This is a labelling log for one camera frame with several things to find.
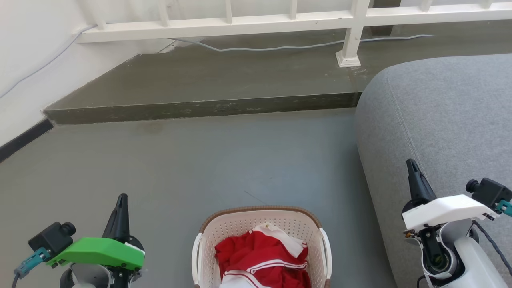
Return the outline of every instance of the white stripe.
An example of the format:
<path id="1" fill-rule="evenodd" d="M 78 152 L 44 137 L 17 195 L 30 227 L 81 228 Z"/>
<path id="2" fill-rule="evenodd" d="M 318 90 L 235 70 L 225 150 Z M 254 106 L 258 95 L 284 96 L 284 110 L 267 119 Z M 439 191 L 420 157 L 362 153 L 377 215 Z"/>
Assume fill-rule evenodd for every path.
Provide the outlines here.
<path id="1" fill-rule="evenodd" d="M 288 253 L 290 253 L 290 255 L 294 258 L 297 258 L 304 250 L 303 245 L 305 242 L 303 240 L 290 237 L 288 234 L 286 234 L 286 232 L 270 223 L 258 225 L 249 232 L 252 233 L 253 231 L 259 231 L 266 236 L 279 240 L 288 251 Z"/>
<path id="2" fill-rule="evenodd" d="M 254 274 L 254 273 L 256 273 L 256 271 L 258 271 L 260 269 L 276 267 L 276 266 L 283 266 L 283 267 L 288 267 L 288 268 L 293 268 L 293 269 L 305 269 L 308 266 L 308 262 L 304 262 L 304 264 L 292 264 L 292 263 L 284 262 L 283 260 L 280 260 L 280 259 L 274 259 L 274 260 L 261 262 L 257 265 L 249 267 L 247 269 L 247 272 Z"/>
<path id="3" fill-rule="evenodd" d="M 246 271 L 242 271 L 242 270 L 231 270 L 229 272 L 224 273 L 224 277 L 222 279 L 222 285 L 229 284 L 229 282 L 231 282 L 231 280 L 233 280 L 235 278 L 245 279 L 251 287 L 272 288 L 272 287 L 264 286 L 256 279 L 256 277 L 253 274 L 247 273 Z M 231 286 L 231 285 L 230 286 L 227 286 L 227 285 L 222 286 L 222 285 L 219 288 L 231 288 L 231 287 L 235 288 L 235 286 Z"/>

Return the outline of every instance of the brown basket rim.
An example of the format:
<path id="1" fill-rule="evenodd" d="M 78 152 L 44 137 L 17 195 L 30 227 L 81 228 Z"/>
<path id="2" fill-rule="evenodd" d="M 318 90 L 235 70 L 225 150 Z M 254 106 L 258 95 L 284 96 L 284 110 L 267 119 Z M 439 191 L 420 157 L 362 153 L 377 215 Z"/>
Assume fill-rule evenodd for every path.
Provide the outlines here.
<path id="1" fill-rule="evenodd" d="M 217 218 L 219 216 L 226 215 L 226 214 L 232 214 L 232 213 L 238 213 L 238 212 L 264 211 L 264 210 L 269 210 L 269 211 L 281 210 L 281 211 L 299 212 L 299 213 L 305 214 L 306 216 L 311 218 L 311 220 L 313 220 L 313 222 L 315 223 L 316 227 L 322 228 L 322 224 L 320 223 L 320 220 L 313 213 L 309 212 L 308 210 L 306 210 L 304 208 L 294 207 L 294 206 L 281 206 L 281 205 L 261 205 L 261 206 L 247 206 L 247 207 L 231 208 L 231 209 L 225 209 L 225 210 L 215 212 L 215 213 L 211 214 L 204 221 L 203 225 L 201 225 L 201 228 L 199 229 L 199 233 L 204 233 L 206 226 L 208 226 L 208 224 L 210 224 L 210 222 L 212 220 L 214 220 L 215 218 Z"/>

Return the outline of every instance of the railing post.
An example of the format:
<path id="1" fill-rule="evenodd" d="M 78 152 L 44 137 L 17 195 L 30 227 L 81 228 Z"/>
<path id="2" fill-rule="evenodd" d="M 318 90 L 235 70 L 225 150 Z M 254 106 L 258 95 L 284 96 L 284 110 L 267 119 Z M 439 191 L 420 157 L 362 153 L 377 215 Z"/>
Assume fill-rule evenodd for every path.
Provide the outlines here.
<path id="1" fill-rule="evenodd" d="M 297 19 L 297 0 L 291 0 L 290 3 L 290 19 Z"/>
<path id="2" fill-rule="evenodd" d="M 162 21 L 162 26 L 169 26 L 169 15 L 167 14 L 167 3 L 165 0 L 158 0 L 158 12 L 160 13 L 160 20 Z"/>
<path id="3" fill-rule="evenodd" d="M 430 6 L 432 5 L 433 0 L 421 0 L 420 9 L 423 12 L 428 12 L 430 10 Z"/>
<path id="4" fill-rule="evenodd" d="M 489 9 L 492 3 L 493 3 L 493 0 L 483 0 L 482 1 L 482 8 L 483 9 Z"/>
<path id="5" fill-rule="evenodd" d="M 357 48 L 361 41 L 362 29 L 365 26 L 365 18 L 369 5 L 370 0 L 352 1 L 351 12 L 354 17 L 354 22 L 352 27 L 347 29 L 343 50 L 336 52 L 336 59 L 340 67 L 361 66 L 361 62 L 357 57 Z"/>
<path id="6" fill-rule="evenodd" d="M 91 14 L 94 18 L 94 21 L 96 22 L 96 25 L 98 25 L 99 30 L 105 30 L 106 28 L 106 22 L 105 19 L 103 19 L 100 8 L 98 5 L 98 0 L 88 0 L 87 1 L 89 10 L 91 11 Z"/>
<path id="7" fill-rule="evenodd" d="M 233 14 L 231 13 L 231 0 L 226 0 L 226 21 L 233 24 Z"/>

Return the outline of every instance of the concrete floor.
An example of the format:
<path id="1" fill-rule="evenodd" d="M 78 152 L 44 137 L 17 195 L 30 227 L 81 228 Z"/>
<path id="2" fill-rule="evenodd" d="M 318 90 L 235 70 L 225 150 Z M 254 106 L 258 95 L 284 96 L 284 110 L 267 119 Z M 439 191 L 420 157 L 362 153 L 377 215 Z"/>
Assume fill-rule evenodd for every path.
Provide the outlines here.
<path id="1" fill-rule="evenodd" d="M 359 162 L 353 109 L 57 127 L 0 164 L 0 286 L 54 221 L 99 237 L 119 193 L 146 248 L 134 287 L 192 287 L 191 247 L 226 208 L 304 207 L 329 235 L 333 287 L 395 287 Z M 40 266 L 18 288 L 56 287 Z"/>
<path id="2" fill-rule="evenodd" d="M 125 62 L 45 113 L 58 124 L 151 120 L 354 107 L 368 82 L 392 65 L 444 56 L 512 53 L 512 20 L 395 26 L 392 36 L 435 37 L 361 43 L 360 67 L 340 68 L 342 45 L 270 52 L 215 52 L 191 45 Z M 345 30 L 208 37 L 217 48 L 306 46 L 344 39 Z M 363 38 L 370 38 L 369 29 Z M 298 95 L 313 95 L 307 101 Z M 319 98 L 315 95 L 328 95 Z M 335 103 L 312 106 L 326 99 Z"/>

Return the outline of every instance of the cable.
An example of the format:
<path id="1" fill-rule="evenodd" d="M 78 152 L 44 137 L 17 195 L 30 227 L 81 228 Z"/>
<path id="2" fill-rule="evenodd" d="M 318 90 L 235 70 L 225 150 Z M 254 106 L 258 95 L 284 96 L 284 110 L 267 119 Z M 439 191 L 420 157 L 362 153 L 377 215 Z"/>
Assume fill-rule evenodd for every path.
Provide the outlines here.
<path id="1" fill-rule="evenodd" d="M 16 87 L 19 83 L 21 83 L 23 80 L 27 79 L 28 77 L 34 75 L 35 73 L 41 71 L 41 69 L 43 69 L 44 67 L 48 66 L 51 62 L 53 62 L 55 59 L 57 59 L 59 56 L 61 56 L 64 52 L 66 52 L 66 50 L 71 46 L 71 44 L 75 43 L 76 39 L 84 32 L 86 32 L 87 30 L 89 29 L 92 29 L 96 27 L 96 25 L 93 25 L 93 26 L 88 26 L 88 27 L 85 27 L 83 28 L 82 30 L 80 30 L 76 36 L 73 38 L 73 40 L 62 50 L 60 51 L 57 56 L 55 56 L 54 58 L 52 58 L 49 62 L 47 62 L 46 64 L 44 64 L 43 66 L 39 67 L 38 69 L 36 69 L 34 72 L 28 74 L 27 76 L 23 77 L 21 80 L 18 80 L 13 86 L 11 86 L 11 88 L 7 89 L 6 92 L 0 94 L 0 98 L 4 97 L 5 95 L 7 95 L 7 93 L 11 92 L 12 89 L 14 89 L 14 87 Z"/>
<path id="2" fill-rule="evenodd" d="M 421 275 L 421 276 L 418 278 L 418 281 L 416 281 L 416 288 L 419 288 L 419 282 L 420 282 L 422 279 L 425 279 L 425 275 Z"/>
<path id="3" fill-rule="evenodd" d="M 478 227 L 478 229 L 480 229 L 480 231 L 482 231 L 483 235 L 485 235 L 487 240 L 489 240 L 489 242 L 493 245 L 494 250 L 496 250 L 496 252 L 500 255 L 501 261 L 503 261 L 503 264 L 505 264 L 505 266 L 508 269 L 508 272 L 512 276 L 512 267 L 510 267 L 510 264 L 508 263 L 507 259 L 505 258 L 505 255 L 503 255 L 503 253 L 499 249 L 498 245 L 496 245 L 496 242 L 494 242 L 494 240 L 490 237 L 490 235 L 487 233 L 487 231 L 484 230 L 484 228 L 476 220 L 473 220 L 473 224 L 476 227 Z"/>
<path id="4" fill-rule="evenodd" d="M 381 37 L 381 38 L 371 38 L 371 39 L 362 39 L 361 42 L 372 42 L 372 41 L 380 41 L 380 40 L 410 40 L 414 38 L 420 38 L 420 37 L 434 37 L 434 35 L 414 35 L 410 37 Z M 329 43 L 323 43 L 323 44 L 315 44 L 315 45 L 309 45 L 309 46 L 281 46 L 281 47 L 275 47 L 275 48 L 227 48 L 227 49 L 218 49 L 215 47 L 212 47 L 210 45 L 203 44 L 201 42 L 197 41 L 190 41 L 190 40 L 183 40 L 178 38 L 168 38 L 171 40 L 181 41 L 181 42 L 187 42 L 192 44 L 201 45 L 203 47 L 206 47 L 208 49 L 217 51 L 217 52 L 227 52 L 227 51 L 275 51 L 275 50 L 281 50 L 281 49 L 309 49 L 309 48 L 315 48 L 315 47 L 323 47 L 333 44 L 339 44 L 345 42 L 345 40 L 340 41 L 334 41 Z"/>
<path id="5" fill-rule="evenodd" d="M 16 288 L 16 284 L 18 284 L 19 274 L 16 273 L 14 275 L 14 280 L 12 281 L 12 288 Z"/>

